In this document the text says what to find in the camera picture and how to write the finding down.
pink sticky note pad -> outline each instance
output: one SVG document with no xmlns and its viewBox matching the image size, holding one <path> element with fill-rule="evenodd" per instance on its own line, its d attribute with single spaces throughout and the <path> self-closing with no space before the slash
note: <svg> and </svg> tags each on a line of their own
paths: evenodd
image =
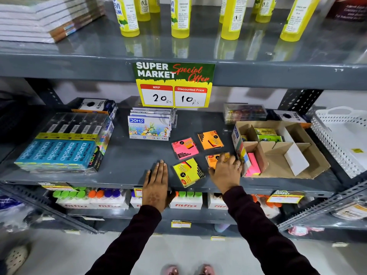
<svg viewBox="0 0 367 275">
<path fill-rule="evenodd" d="M 172 143 L 173 150 L 176 152 L 178 159 L 184 159 L 187 157 L 198 154 L 196 144 L 192 138 L 183 139 L 178 142 Z"/>
<path fill-rule="evenodd" d="M 245 176 L 250 177 L 250 176 L 253 176 L 253 175 L 259 175 L 261 173 L 261 171 L 260 171 L 259 165 L 257 164 L 255 155 L 253 153 L 247 153 L 247 155 L 250 159 L 251 167 L 249 167 L 247 169 L 247 173 L 246 173 Z"/>
</svg>

hand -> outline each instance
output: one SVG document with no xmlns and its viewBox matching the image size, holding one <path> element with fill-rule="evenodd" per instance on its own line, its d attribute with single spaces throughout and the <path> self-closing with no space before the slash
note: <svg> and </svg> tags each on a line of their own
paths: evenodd
<svg viewBox="0 0 367 275">
<path fill-rule="evenodd" d="M 152 175 L 150 170 L 146 173 L 143 185 L 142 205 L 151 205 L 163 212 L 166 207 L 167 189 L 168 189 L 168 168 L 167 164 L 160 161 L 157 163 Z"/>
<path fill-rule="evenodd" d="M 225 155 L 221 153 L 215 170 L 209 168 L 210 178 L 222 194 L 226 193 L 232 187 L 240 185 L 242 171 L 241 161 L 236 160 L 234 155 L 232 155 L 227 162 L 224 162 L 224 159 Z"/>
</svg>

sleeve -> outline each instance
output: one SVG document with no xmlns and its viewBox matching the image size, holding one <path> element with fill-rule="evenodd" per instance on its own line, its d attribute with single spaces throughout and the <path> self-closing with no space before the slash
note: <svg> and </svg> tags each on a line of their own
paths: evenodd
<svg viewBox="0 0 367 275">
<path fill-rule="evenodd" d="M 130 274 L 149 237 L 161 221 L 158 209 L 144 205 L 85 275 Z"/>
<path fill-rule="evenodd" d="M 308 259 L 301 255 L 291 240 L 282 236 L 261 209 L 247 195 L 242 186 L 236 186 L 223 195 L 228 213 L 238 225 L 241 236 L 248 242 L 251 252 L 259 260 L 265 275 L 319 274 Z"/>
</svg>

gray floor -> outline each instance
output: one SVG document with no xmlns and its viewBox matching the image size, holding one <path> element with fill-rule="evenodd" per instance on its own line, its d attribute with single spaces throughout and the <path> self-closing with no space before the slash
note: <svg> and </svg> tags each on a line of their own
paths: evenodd
<svg viewBox="0 0 367 275">
<path fill-rule="evenodd" d="M 54 230 L 26 231 L 20 234 L 18 241 L 30 240 L 32 251 L 16 275 L 82 275 L 118 235 L 115 232 L 71 235 Z M 319 241 L 298 240 L 295 244 L 322 275 L 362 275 L 367 269 L 363 261 L 365 245 L 336 249 L 330 243 Z M 152 236 L 131 274 L 159 275 L 168 264 L 176 264 L 181 275 L 192 275 L 197 274 L 203 263 L 211 264 L 217 275 L 263 274 L 243 239 L 211 241 L 175 235 Z"/>
</svg>

white plastic tray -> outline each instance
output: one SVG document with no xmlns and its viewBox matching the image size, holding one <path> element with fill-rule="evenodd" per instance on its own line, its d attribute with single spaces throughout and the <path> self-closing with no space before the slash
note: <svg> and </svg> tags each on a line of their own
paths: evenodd
<svg viewBox="0 0 367 275">
<path fill-rule="evenodd" d="M 312 130 L 353 178 L 367 170 L 367 111 L 338 106 L 317 110 Z"/>
</svg>

